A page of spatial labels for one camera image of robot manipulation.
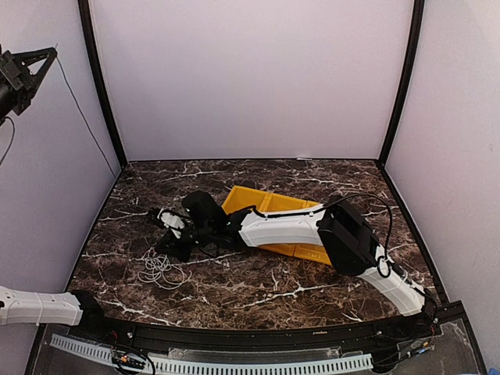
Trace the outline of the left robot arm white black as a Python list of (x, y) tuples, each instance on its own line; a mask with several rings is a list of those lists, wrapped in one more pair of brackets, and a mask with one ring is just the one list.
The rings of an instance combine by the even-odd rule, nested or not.
[[(31, 104), (47, 72), (57, 59), (55, 48), (29, 52), (1, 52), (1, 123), (11, 122)], [(94, 341), (110, 334), (102, 307), (88, 291), (59, 294), (17, 291), (1, 287), (1, 325), (63, 324), (80, 327)]]

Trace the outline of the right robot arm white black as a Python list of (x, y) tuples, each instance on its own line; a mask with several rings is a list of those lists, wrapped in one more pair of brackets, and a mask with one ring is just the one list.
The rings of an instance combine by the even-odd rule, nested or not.
[(340, 275), (359, 277), (375, 287), (403, 315), (398, 331), (417, 338), (437, 317), (438, 304), (388, 254), (366, 219), (337, 195), (326, 204), (278, 212), (247, 205), (225, 212), (207, 192), (195, 191), (182, 201), (185, 214), (169, 209), (155, 213), (166, 234), (155, 252), (187, 262), (194, 247), (258, 248), (263, 245), (317, 245), (326, 251)]

